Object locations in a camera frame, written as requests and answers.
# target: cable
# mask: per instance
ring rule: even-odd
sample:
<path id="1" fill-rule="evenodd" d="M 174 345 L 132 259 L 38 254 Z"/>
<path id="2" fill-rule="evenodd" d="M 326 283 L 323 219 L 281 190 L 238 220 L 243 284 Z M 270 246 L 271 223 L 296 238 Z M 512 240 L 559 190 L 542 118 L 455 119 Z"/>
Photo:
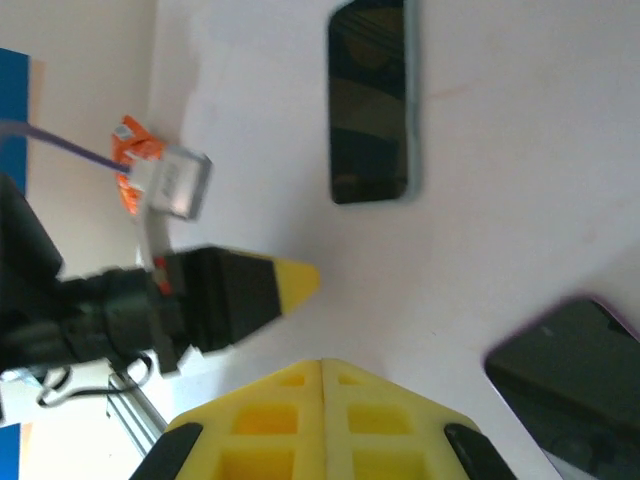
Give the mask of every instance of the cable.
<path id="1" fill-rule="evenodd" d="M 64 373 L 60 380 L 56 381 L 53 385 L 43 385 L 42 390 L 38 394 L 36 398 L 36 402 L 39 406 L 44 408 L 52 408 L 62 405 L 67 400 L 71 400 L 72 398 L 81 398 L 81 397 L 96 397 L 96 396 L 110 396 L 110 395 L 122 395 L 123 393 L 128 393 L 133 390 L 136 390 L 143 386 L 149 378 L 151 377 L 151 373 L 153 372 L 153 362 L 151 358 L 149 358 L 145 354 L 141 354 L 136 360 L 142 361 L 147 367 L 147 371 L 144 376 L 140 379 L 139 382 L 133 382 L 128 386 L 114 390 L 110 388 L 79 388 L 76 390 L 71 390 L 69 393 L 64 395 L 60 395 L 59 397 L 47 401 L 45 397 L 50 395 L 51 393 L 58 393 L 65 385 L 69 383 L 71 380 L 71 368 L 65 367 Z"/>
<path id="2" fill-rule="evenodd" d="M 129 166 L 122 165 L 114 162 L 113 160 L 98 155 L 86 148 L 82 148 L 75 143 L 71 143 L 62 137 L 54 135 L 53 133 L 42 130 L 38 127 L 34 127 L 26 122 L 14 122 L 14 121 L 0 121 L 0 139 L 4 136 L 24 136 L 31 137 L 36 140 L 40 140 L 44 143 L 55 145 L 58 148 L 62 148 L 75 153 L 76 155 L 83 157 L 91 162 L 102 165 L 103 167 L 115 170 L 116 172 L 128 174 Z"/>

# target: blue panel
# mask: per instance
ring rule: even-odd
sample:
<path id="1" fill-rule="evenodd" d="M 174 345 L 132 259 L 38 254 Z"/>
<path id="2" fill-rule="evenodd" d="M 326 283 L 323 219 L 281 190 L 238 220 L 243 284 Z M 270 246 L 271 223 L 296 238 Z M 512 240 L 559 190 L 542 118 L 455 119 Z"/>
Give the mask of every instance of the blue panel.
<path id="1" fill-rule="evenodd" d="M 18 480 L 20 425 L 0 428 L 0 480 Z"/>
<path id="2" fill-rule="evenodd" d="M 26 122 L 29 115 L 29 57 L 0 48 L 0 119 Z M 18 188 L 27 186 L 27 140 L 11 137 L 0 146 L 0 171 Z"/>

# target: black cable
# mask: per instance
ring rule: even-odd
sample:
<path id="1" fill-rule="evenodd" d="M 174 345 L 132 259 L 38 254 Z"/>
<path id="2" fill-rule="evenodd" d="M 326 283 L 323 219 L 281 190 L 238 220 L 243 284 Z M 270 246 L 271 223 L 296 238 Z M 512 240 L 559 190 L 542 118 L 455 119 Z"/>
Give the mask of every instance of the black cable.
<path id="1" fill-rule="evenodd" d="M 71 390 L 69 393 L 61 395 L 55 398 L 52 401 L 47 401 L 45 397 L 50 395 L 51 393 L 59 393 L 59 391 L 64 388 L 69 381 L 71 380 L 72 371 L 70 367 L 65 367 L 64 373 L 60 380 L 56 381 L 53 385 L 43 385 L 42 390 L 38 394 L 36 398 L 36 402 L 39 406 L 44 408 L 52 408 L 62 405 L 67 400 L 71 400 L 73 398 L 83 398 L 83 397 L 96 397 L 96 396 L 110 396 L 110 395 L 122 395 L 123 393 L 128 393 L 134 391 L 141 386 L 143 386 L 149 378 L 151 377 L 151 373 L 153 372 L 153 362 L 151 358 L 149 358 L 146 354 L 141 354 L 136 360 L 140 360 L 147 367 L 147 371 L 144 376 L 138 382 L 132 382 L 130 385 L 121 388 L 121 389 L 113 389 L 113 388 L 79 388 L 76 390 Z"/>

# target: phone screen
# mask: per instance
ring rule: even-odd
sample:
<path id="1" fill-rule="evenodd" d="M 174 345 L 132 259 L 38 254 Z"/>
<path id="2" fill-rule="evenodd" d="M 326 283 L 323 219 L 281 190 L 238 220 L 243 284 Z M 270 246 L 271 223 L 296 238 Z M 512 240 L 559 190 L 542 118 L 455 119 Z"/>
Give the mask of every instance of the phone screen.
<path id="1" fill-rule="evenodd" d="M 356 0 L 329 23 L 331 190 L 338 204 L 408 186 L 405 2 Z"/>
<path id="2" fill-rule="evenodd" d="M 561 474 L 566 462 L 595 478 L 640 478 L 640 343 L 601 304 L 553 309 L 485 367 Z"/>

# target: square hole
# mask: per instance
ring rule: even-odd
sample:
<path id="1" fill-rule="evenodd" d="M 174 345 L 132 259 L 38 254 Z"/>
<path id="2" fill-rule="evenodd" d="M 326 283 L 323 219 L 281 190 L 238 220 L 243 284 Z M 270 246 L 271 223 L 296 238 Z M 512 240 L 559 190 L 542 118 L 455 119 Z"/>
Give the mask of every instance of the square hole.
<path id="1" fill-rule="evenodd" d="M 291 480 L 292 450 L 230 450 L 222 453 L 214 480 Z"/>
<path id="2" fill-rule="evenodd" d="M 291 375 L 280 382 L 283 387 L 302 387 L 304 385 L 304 375 Z"/>
<path id="3" fill-rule="evenodd" d="M 411 433 L 404 410 L 388 405 L 350 405 L 348 410 L 351 433 L 406 435 Z"/>
<path id="4" fill-rule="evenodd" d="M 359 382 L 351 375 L 347 375 L 346 373 L 341 373 L 338 375 L 338 383 L 340 385 L 362 385 L 362 382 Z"/>
<path id="5" fill-rule="evenodd" d="M 233 426 L 241 435 L 291 434 L 298 431 L 298 411 L 293 405 L 253 405 L 242 409 Z"/>
<path id="6" fill-rule="evenodd" d="M 356 450 L 354 480 L 426 480 L 424 458 L 416 452 Z"/>

